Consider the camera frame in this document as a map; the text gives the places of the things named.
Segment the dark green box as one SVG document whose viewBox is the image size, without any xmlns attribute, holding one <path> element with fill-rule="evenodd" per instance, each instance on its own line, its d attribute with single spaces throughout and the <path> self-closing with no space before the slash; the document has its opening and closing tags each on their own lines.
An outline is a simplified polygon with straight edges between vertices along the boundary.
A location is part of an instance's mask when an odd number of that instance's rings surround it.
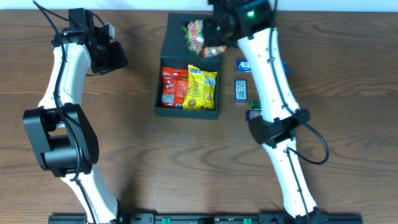
<svg viewBox="0 0 398 224">
<path fill-rule="evenodd" d="M 160 69 L 163 67 L 173 67 L 186 69 L 189 65 L 194 65 L 201 70 L 217 72 L 220 77 L 221 57 L 203 58 L 194 52 L 189 51 L 182 30 L 183 25 L 190 21 L 205 19 L 209 15 L 205 14 L 183 14 L 170 12 L 168 15 L 164 43 L 160 52 Z M 163 92 L 162 72 L 159 71 L 157 90 L 155 95 L 154 113 L 156 116 L 176 117 L 176 118 L 195 118 L 195 119 L 216 119 L 218 117 L 219 102 L 219 80 L 216 79 L 215 86 L 215 108 L 214 110 L 183 110 L 175 108 L 161 107 Z"/>
</svg>

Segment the blue long cookie pack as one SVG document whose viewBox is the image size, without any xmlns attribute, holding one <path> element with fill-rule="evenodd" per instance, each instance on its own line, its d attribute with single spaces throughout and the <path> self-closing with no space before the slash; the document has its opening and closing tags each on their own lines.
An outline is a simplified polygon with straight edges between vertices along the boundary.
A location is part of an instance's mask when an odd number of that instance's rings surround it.
<svg viewBox="0 0 398 224">
<path fill-rule="evenodd" d="M 237 59 L 236 66 L 237 66 L 235 69 L 236 72 L 243 72 L 243 73 L 251 72 L 251 67 L 246 59 Z M 291 71 L 287 68 L 286 61 L 284 60 L 282 61 L 282 66 L 286 75 L 291 74 Z"/>
</svg>

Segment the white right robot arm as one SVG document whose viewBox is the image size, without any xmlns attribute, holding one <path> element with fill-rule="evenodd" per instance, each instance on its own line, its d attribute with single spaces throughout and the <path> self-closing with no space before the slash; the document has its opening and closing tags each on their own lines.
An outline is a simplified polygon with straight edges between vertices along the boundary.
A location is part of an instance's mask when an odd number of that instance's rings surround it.
<svg viewBox="0 0 398 224">
<path fill-rule="evenodd" d="M 295 130 L 305 126 L 308 110 L 292 94 L 280 58 L 276 10 L 269 1 L 208 1 L 213 16 L 205 22 L 210 46 L 236 45 L 251 68 L 261 117 L 249 122 L 255 141 L 268 153 L 294 219 L 309 220 L 317 204 L 307 187 L 296 150 Z"/>
</svg>

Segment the small blue gum pack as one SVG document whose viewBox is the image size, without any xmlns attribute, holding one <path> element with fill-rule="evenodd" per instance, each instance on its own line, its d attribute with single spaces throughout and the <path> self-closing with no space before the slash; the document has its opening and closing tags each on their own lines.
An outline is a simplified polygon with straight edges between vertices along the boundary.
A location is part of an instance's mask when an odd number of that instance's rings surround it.
<svg viewBox="0 0 398 224">
<path fill-rule="evenodd" d="M 247 81 L 243 79 L 237 79 L 234 81 L 234 98 L 237 103 L 244 103 L 248 100 L 247 94 Z"/>
</svg>

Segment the purple chocolate bar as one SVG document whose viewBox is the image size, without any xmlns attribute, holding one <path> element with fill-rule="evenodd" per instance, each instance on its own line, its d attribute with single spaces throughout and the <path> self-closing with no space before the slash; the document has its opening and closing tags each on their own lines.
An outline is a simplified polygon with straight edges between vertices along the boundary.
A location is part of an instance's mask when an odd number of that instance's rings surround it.
<svg viewBox="0 0 398 224">
<path fill-rule="evenodd" d="M 248 110 L 246 111 L 246 121 L 250 121 L 254 118 L 261 116 L 261 110 Z"/>
</svg>

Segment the green candy bar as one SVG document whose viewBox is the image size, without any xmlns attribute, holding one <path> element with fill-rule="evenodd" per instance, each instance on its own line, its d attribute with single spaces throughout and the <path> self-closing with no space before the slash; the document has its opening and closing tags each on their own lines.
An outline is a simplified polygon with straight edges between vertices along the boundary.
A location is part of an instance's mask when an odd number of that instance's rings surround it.
<svg viewBox="0 0 398 224">
<path fill-rule="evenodd" d="M 251 110 L 261 110 L 260 101 L 251 101 L 250 106 L 251 106 Z"/>
</svg>

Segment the Haribo gummy candy bag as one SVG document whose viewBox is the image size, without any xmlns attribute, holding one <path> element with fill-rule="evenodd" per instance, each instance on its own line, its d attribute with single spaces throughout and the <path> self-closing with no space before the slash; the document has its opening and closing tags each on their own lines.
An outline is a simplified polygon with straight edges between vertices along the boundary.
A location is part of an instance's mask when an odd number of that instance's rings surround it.
<svg viewBox="0 0 398 224">
<path fill-rule="evenodd" d="M 187 49 L 203 58 L 211 58 L 221 55 L 227 50 L 226 45 L 218 42 L 216 30 L 213 30 L 209 19 L 197 19 L 184 22 L 180 26 Z"/>
</svg>

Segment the red orange candy bag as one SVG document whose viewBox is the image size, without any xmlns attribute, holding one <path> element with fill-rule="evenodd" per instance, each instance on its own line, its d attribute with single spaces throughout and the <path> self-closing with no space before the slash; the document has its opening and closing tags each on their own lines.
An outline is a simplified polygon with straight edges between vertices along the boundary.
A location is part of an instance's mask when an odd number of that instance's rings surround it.
<svg viewBox="0 0 398 224">
<path fill-rule="evenodd" d="M 161 107 L 182 109 L 188 90 L 188 70 L 162 67 Z"/>
</svg>

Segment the yellow snack bag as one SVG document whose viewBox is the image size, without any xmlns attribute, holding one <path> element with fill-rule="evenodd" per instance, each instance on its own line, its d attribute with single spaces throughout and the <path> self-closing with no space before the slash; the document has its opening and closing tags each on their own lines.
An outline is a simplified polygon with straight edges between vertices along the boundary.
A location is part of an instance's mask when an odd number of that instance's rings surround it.
<svg viewBox="0 0 398 224">
<path fill-rule="evenodd" d="M 184 110 L 214 110 L 215 87 L 218 72 L 188 66 L 188 89 L 183 102 Z"/>
</svg>

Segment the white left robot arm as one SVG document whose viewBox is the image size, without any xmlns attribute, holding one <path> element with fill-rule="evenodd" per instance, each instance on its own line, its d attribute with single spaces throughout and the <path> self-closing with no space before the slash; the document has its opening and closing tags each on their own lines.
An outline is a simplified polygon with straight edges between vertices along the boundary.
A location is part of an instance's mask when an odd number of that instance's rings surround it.
<svg viewBox="0 0 398 224">
<path fill-rule="evenodd" d="M 127 223 L 97 166 L 98 138 L 81 107 L 88 71 L 104 74 L 125 66 L 124 51 L 114 32 L 105 30 L 65 30 L 55 36 L 52 50 L 45 95 L 22 119 L 37 162 L 78 197 L 86 213 L 76 222 Z"/>
</svg>

